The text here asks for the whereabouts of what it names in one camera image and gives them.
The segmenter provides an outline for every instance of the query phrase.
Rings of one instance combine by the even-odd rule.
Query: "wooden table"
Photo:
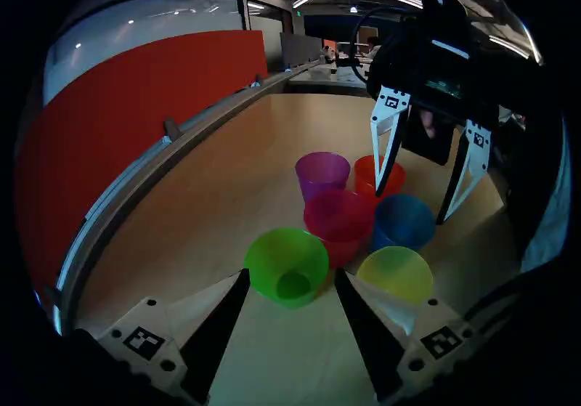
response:
[[[239,270],[260,234],[304,228],[295,162],[318,150],[340,153],[351,164],[371,154],[373,105],[364,97],[273,94],[226,123],[122,224],[89,278],[78,326],[100,333],[145,296],[167,304],[184,299]],[[406,150],[397,157],[407,171],[402,191],[434,213],[450,179],[455,145],[446,166]],[[433,270],[435,291],[459,312],[518,271],[502,207],[487,176],[420,251]],[[360,261],[348,270],[357,271]],[[211,405],[276,402],[373,404],[336,293],[288,311],[250,289],[212,386]]]

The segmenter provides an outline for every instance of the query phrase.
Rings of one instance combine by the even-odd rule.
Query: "cable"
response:
[[[410,13],[407,9],[404,9],[404,8],[384,6],[384,7],[377,7],[377,8],[371,9],[366,15],[361,17],[361,19],[359,20],[359,22],[355,26],[355,29],[354,29],[353,34],[351,36],[351,41],[349,42],[349,64],[351,64],[351,68],[353,69],[353,73],[355,73],[355,76],[358,77],[359,79],[361,79],[361,81],[363,81],[364,84],[367,83],[367,79],[364,78],[363,76],[361,76],[361,73],[359,73],[355,67],[355,41],[357,40],[357,33],[359,32],[359,29],[361,28],[361,25],[363,24],[363,22],[366,21],[366,19],[369,16],[375,14],[376,12],[380,12],[380,11],[391,11],[391,12],[397,12],[400,14],[414,14],[414,13]]]

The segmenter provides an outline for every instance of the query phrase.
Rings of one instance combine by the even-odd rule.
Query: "blue plastic cup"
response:
[[[435,232],[436,219],[424,202],[410,195],[391,195],[375,208],[371,248],[399,245],[417,251]]]

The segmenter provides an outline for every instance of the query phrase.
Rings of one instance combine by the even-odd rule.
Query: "orange wall panel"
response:
[[[329,46],[332,50],[334,50],[335,52],[337,52],[337,42],[336,41],[323,40],[322,41],[322,45],[323,46]]]
[[[15,212],[35,289],[54,286],[93,203],[163,135],[244,86],[267,63],[260,31],[155,41],[95,66],[32,123],[16,158]]]

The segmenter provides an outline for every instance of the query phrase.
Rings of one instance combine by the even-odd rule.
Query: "person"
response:
[[[379,44],[379,37],[368,37],[367,44],[369,45],[369,52],[366,56],[367,58],[373,59],[377,55],[378,50],[381,48],[381,45]]]
[[[335,51],[329,46],[325,46],[321,49],[321,55],[325,57],[327,64],[331,64],[335,60]]]

